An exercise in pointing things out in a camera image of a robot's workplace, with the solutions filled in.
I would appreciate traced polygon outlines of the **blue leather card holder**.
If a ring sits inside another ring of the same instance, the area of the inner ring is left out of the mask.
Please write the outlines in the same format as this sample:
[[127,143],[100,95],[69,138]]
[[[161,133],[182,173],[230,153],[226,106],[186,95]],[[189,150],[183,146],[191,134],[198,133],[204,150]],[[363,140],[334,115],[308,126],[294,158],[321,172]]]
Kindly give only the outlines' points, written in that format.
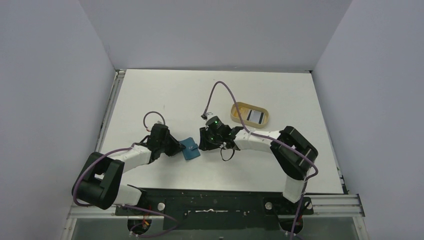
[[181,140],[180,143],[184,146],[182,153],[186,161],[195,159],[201,155],[199,146],[192,137]]

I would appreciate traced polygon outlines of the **grey striped credit card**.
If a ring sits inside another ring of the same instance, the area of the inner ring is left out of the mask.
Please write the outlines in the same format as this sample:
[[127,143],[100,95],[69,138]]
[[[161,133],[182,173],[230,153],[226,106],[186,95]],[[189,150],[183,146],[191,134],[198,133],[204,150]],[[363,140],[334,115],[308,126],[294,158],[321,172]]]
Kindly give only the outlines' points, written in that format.
[[246,120],[255,124],[262,124],[264,121],[265,113],[258,110],[249,110]]

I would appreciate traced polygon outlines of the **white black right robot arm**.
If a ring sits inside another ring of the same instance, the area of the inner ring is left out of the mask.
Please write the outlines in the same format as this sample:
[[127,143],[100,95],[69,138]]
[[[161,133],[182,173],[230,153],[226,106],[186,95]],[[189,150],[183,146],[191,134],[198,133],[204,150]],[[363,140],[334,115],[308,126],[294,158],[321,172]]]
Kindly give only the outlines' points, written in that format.
[[318,150],[292,126],[277,131],[248,130],[243,126],[230,127],[213,116],[199,129],[199,135],[202,151],[252,150],[272,154],[286,174],[282,195],[292,203],[303,195],[310,169],[317,170]]

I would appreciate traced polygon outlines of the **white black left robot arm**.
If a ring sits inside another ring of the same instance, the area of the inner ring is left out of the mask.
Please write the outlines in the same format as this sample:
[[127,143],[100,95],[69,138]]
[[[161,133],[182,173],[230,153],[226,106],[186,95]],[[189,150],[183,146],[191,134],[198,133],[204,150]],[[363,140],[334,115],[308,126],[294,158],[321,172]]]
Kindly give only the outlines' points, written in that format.
[[172,157],[185,148],[171,135],[168,126],[156,123],[149,135],[129,147],[108,153],[92,152],[72,187],[73,201],[80,207],[95,206],[102,210],[112,205],[136,206],[143,191],[122,184],[123,174],[153,163],[162,154]]

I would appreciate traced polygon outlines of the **beige oval plastic tray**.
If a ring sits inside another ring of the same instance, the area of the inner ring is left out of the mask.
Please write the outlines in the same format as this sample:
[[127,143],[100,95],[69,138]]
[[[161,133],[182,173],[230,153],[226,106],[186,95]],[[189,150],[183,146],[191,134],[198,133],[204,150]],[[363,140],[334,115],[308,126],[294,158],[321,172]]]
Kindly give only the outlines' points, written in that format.
[[246,126],[263,129],[268,124],[269,112],[265,108],[244,102],[237,102],[237,105]]

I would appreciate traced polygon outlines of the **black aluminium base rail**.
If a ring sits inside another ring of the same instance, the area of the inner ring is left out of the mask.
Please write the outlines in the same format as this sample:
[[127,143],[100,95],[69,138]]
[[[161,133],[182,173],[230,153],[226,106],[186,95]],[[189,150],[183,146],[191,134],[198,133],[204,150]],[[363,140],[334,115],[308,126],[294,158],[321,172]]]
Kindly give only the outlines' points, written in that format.
[[74,206],[72,219],[124,219],[131,231],[152,229],[153,222],[168,230],[294,230],[307,218],[364,217],[358,195],[309,194],[291,203],[278,192],[171,190],[147,188],[138,209]]

